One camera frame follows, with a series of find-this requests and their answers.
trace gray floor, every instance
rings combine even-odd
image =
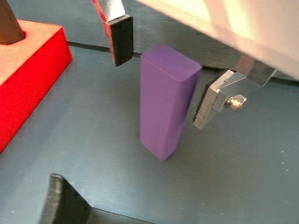
[[[0,223],[38,223],[50,173],[90,204],[157,224],[299,221],[299,87],[270,82],[202,131],[193,126],[205,70],[178,150],[161,163],[139,143],[139,58],[71,48],[74,62],[0,155]]]

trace red foam block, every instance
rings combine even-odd
[[[19,23],[26,39],[0,45],[0,152],[73,61],[62,26]]]

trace metal mount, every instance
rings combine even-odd
[[[245,56],[238,63],[238,70],[228,71],[210,85],[194,117],[194,125],[202,130],[212,118],[226,106],[238,111],[248,98],[242,94],[262,88],[277,70],[264,62]]]

